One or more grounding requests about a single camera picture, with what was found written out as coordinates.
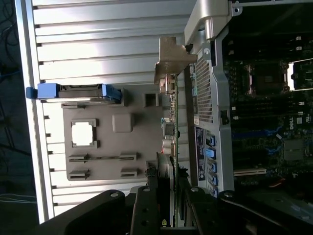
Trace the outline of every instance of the gray plastic panel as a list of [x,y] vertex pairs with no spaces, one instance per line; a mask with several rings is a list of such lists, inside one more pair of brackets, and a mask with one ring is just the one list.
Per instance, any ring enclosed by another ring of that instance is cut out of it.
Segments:
[[[144,100],[146,98],[144,94],[155,94],[157,91],[158,86],[155,85],[125,86],[124,99],[127,103],[125,107],[88,105],[84,109],[64,108],[67,178],[69,180],[145,178],[146,161],[155,160],[156,152],[160,151],[162,146],[160,125],[162,107],[156,106],[159,100],[151,106],[146,106],[147,101]],[[113,117],[121,114],[131,114],[133,129],[125,133],[115,133],[112,126]],[[91,119],[97,120],[97,126],[93,127],[93,135],[94,141],[98,141],[98,146],[73,147],[72,123]],[[75,161],[75,156],[86,154],[87,158],[78,158]],[[71,174],[87,170],[87,177],[73,177]]]

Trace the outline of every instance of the metal bracket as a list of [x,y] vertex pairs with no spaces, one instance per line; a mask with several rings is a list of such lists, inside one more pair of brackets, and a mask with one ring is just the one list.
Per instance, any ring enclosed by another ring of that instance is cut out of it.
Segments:
[[161,37],[159,50],[159,61],[155,65],[157,85],[166,74],[180,74],[189,64],[197,61],[197,55],[190,55],[184,46],[176,45],[176,37]]
[[184,31],[186,45],[192,43],[201,25],[205,27],[206,39],[214,39],[230,21],[231,9],[231,1],[197,0]]

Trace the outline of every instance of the dark background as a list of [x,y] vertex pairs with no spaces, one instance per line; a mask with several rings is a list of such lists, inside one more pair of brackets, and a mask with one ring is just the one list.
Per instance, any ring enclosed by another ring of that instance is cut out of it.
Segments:
[[30,153],[14,1],[0,0],[0,235],[38,224],[37,204],[17,202],[36,201]]

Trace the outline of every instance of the white cable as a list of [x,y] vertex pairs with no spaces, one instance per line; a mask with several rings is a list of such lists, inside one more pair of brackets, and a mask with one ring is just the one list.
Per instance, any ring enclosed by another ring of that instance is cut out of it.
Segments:
[[15,198],[10,198],[10,197],[0,197],[0,199],[12,200],[16,202],[31,202],[31,201],[20,200],[20,199],[15,199]]
[[0,197],[1,197],[1,196],[9,196],[9,195],[17,196],[17,197],[32,197],[32,198],[36,198],[35,196],[19,195],[19,194],[14,194],[14,193],[4,193],[4,194],[0,194]]
[[36,204],[37,203],[37,202],[19,202],[19,201],[2,201],[2,200],[0,200],[0,202],[5,202],[5,203],[24,203],[24,204],[27,204],[27,203]]

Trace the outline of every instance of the blue cable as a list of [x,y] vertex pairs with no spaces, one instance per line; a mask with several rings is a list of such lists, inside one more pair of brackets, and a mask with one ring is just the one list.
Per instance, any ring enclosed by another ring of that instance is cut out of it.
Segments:
[[12,76],[12,75],[15,75],[17,73],[20,73],[20,71],[16,71],[16,72],[13,72],[13,73],[8,73],[8,74],[5,74],[5,75],[1,75],[0,78]]

